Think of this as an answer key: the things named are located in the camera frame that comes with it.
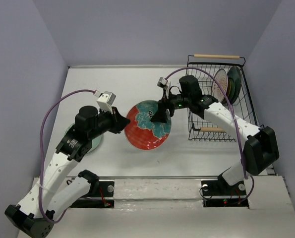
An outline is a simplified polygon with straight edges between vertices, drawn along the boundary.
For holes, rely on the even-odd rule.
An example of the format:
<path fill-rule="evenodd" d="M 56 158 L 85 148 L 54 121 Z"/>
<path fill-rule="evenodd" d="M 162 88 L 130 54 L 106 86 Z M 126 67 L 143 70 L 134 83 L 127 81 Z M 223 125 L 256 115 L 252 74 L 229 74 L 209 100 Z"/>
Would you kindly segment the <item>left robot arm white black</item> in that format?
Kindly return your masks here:
<path fill-rule="evenodd" d="M 119 134 L 129 123 L 116 107 L 107 112 L 94 106 L 80 108 L 75 124 L 56 147 L 51 161 L 43 166 L 31 190 L 16 205 L 9 205 L 5 210 L 11 223 L 31 238 L 45 238 L 74 201 L 98 191 L 99 178 L 88 170 L 80 172 L 67 188 L 58 190 L 92 148 L 93 139 L 105 132 Z"/>

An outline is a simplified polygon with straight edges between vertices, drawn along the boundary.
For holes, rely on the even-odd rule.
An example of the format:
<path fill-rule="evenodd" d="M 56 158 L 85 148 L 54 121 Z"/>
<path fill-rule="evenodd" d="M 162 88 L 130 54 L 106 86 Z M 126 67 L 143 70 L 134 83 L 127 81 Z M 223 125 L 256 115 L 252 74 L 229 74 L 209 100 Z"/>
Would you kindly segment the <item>dark teal blossom plate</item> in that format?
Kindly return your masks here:
<path fill-rule="evenodd" d="M 233 104 L 237 100 L 241 90 L 241 74 L 239 68 L 237 66 L 232 66 L 229 69 L 227 76 L 234 89 L 234 92 L 229 94 L 229 101 Z"/>

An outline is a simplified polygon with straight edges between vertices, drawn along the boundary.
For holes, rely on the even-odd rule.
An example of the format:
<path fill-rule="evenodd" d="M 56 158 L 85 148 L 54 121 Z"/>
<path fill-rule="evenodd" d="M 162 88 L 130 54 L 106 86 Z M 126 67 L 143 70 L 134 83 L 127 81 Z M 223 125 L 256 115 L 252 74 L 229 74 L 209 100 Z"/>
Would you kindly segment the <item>light green flower plate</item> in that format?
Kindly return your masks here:
<path fill-rule="evenodd" d="M 71 124 L 71 125 L 66 129 L 65 134 L 67 134 L 68 131 L 69 131 L 72 127 L 74 127 L 74 123 Z M 102 140 L 103 140 L 103 135 L 100 135 L 100 136 L 94 138 L 94 139 L 92 140 L 92 148 L 91 148 L 87 153 L 91 153 L 91 152 L 94 151 L 97 147 L 99 147 L 100 144 L 101 144 L 101 142 L 102 142 Z"/>

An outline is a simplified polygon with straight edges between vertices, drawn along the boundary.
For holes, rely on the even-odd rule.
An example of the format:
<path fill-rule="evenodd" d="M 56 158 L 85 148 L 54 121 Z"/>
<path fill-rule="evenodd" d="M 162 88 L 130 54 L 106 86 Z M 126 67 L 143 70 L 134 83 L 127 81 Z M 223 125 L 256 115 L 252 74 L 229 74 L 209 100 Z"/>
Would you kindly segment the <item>red teal floral plate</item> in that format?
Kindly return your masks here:
<path fill-rule="evenodd" d="M 151 119 L 158 109 L 158 102 L 145 100 L 134 105 L 127 113 L 130 124 L 124 129 L 129 143 L 141 150 L 153 150 L 160 147 L 168 138 L 172 120 L 166 112 L 167 122 L 152 122 Z"/>

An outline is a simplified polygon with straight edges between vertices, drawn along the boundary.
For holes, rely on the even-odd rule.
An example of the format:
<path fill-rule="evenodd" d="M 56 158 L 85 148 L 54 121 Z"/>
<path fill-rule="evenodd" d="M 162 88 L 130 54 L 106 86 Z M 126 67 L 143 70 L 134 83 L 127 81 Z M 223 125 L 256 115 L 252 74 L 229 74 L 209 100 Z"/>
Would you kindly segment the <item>white sunburst pattern plate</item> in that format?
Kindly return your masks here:
<path fill-rule="evenodd" d="M 221 88 L 226 93 L 228 88 L 227 73 L 224 69 L 219 69 L 215 76 L 215 81 L 212 83 L 212 96 L 215 97 L 219 102 L 222 102 L 225 98 Z"/>

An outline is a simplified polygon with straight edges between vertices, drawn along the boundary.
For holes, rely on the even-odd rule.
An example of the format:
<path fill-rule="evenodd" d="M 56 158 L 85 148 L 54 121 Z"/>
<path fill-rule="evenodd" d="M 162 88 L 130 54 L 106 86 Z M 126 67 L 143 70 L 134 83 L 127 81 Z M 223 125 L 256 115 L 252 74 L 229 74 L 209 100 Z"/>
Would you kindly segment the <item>small yellow brown plate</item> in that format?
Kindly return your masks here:
<path fill-rule="evenodd" d="M 235 94 L 235 83 L 234 83 L 234 80 L 232 78 L 228 78 L 228 88 L 227 88 L 227 97 L 228 97 L 228 100 L 229 102 L 232 101 L 232 98 Z"/>

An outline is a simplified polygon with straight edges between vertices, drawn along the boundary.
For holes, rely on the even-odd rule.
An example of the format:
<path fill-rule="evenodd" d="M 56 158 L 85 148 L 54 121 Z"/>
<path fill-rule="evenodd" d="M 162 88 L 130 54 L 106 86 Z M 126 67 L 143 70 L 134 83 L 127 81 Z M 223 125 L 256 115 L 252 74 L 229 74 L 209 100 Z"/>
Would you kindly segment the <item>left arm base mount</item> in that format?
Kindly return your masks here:
<path fill-rule="evenodd" d="M 101 180 L 98 187 L 92 185 L 89 192 L 73 202 L 70 208 L 113 208 L 115 203 L 114 190 L 114 181 Z"/>

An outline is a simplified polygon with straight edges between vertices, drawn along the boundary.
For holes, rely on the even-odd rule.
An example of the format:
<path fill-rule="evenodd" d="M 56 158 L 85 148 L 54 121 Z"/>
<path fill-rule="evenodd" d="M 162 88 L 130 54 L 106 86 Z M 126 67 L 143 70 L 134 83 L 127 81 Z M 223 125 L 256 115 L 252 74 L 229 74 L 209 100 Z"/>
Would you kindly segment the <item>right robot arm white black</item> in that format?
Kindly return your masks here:
<path fill-rule="evenodd" d="M 216 98 L 202 93 L 197 79 L 187 75 L 179 79 L 179 94 L 170 92 L 170 82 L 160 78 L 157 85 L 163 89 L 156 113 L 151 122 L 168 122 L 175 110 L 188 108 L 202 119 L 221 128 L 239 144 L 240 161 L 222 172 L 217 179 L 221 194 L 229 194 L 235 184 L 246 175 L 257 176 L 279 158 L 275 132 L 266 126 L 260 128 L 236 116 Z"/>

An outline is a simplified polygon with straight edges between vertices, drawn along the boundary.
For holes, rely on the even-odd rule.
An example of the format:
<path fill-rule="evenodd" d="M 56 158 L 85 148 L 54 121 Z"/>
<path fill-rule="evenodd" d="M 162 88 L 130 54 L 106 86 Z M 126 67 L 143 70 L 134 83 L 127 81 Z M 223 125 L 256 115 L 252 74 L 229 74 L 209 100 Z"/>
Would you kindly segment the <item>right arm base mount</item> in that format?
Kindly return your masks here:
<path fill-rule="evenodd" d="M 217 180 L 202 180 L 199 194 L 205 208 L 249 207 L 244 181 L 227 188 L 219 188 Z"/>

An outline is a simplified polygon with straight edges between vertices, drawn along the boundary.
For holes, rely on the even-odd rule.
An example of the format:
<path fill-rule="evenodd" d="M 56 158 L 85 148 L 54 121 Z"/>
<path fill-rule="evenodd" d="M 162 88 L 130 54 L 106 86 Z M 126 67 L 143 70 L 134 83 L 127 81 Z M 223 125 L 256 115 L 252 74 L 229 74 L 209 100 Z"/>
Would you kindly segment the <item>metal table rail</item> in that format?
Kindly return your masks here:
<path fill-rule="evenodd" d="M 99 176 L 101 180 L 112 179 L 217 179 L 218 176 Z"/>

